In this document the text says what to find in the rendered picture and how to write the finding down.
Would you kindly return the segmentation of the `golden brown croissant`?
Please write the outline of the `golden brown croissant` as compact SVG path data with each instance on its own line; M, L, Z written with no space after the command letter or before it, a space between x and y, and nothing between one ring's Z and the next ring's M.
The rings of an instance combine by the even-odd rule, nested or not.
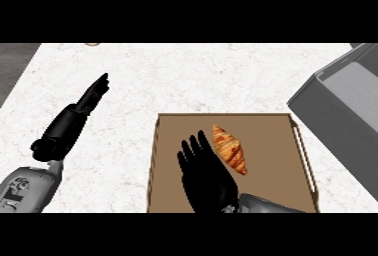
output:
M248 171L240 141L217 124L212 125L212 143L225 164L240 175L245 175Z

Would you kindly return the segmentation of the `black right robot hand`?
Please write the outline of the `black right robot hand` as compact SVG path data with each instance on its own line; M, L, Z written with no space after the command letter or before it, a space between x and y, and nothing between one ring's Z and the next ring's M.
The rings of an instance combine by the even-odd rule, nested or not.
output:
M211 149L205 133L181 141L177 152L181 184L193 212L200 214L236 213L237 185Z

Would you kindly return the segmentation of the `brown wooden tray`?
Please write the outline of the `brown wooden tray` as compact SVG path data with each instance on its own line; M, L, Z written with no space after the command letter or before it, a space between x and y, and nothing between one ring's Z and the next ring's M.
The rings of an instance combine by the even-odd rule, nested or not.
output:
M188 213L177 152L188 137L219 126L240 141L248 173L233 173L239 191L315 213L317 188L296 123L279 114L160 114L155 125L147 211Z

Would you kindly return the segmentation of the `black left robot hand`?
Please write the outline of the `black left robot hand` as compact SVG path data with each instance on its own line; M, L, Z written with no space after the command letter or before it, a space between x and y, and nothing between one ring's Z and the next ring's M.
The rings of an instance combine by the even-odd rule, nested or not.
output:
M76 142L90 113L109 90L107 84L107 74L103 74L87 88L78 102L69 104L54 117L41 138L30 145L32 158L36 161L59 161L64 158Z

